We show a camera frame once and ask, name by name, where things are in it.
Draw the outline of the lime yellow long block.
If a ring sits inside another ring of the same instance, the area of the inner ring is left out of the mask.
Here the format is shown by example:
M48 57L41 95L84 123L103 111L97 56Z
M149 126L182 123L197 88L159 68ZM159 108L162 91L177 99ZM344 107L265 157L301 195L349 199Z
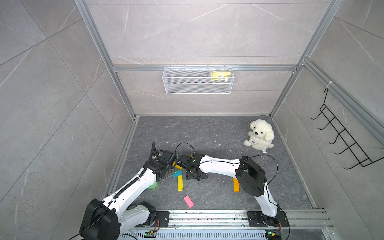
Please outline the lime yellow long block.
M178 191L182 192L184 190L183 176L182 175L177 176L177 181L178 181Z

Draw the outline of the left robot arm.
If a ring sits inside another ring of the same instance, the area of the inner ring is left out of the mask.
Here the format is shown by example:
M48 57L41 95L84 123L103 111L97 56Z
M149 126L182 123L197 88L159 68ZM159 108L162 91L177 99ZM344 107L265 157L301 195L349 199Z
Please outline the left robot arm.
M79 233L71 239L80 236L85 240L116 240L122 232L137 225L151 224L155 207L139 204L128 208L142 192L166 176L176 158L173 152L157 151L153 142L149 159L130 181L110 196L88 203Z

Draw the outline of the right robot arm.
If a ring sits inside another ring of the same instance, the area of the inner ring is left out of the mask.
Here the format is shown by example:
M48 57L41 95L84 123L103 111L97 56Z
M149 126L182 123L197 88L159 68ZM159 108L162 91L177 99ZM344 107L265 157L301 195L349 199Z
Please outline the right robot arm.
M250 227L289 227L286 213L276 203L269 191L265 170L252 157L226 160L194 153L190 157L178 155L176 164L186 171L188 180L207 179L208 174L219 174L237 180L238 185L258 202L260 211L248 211Z

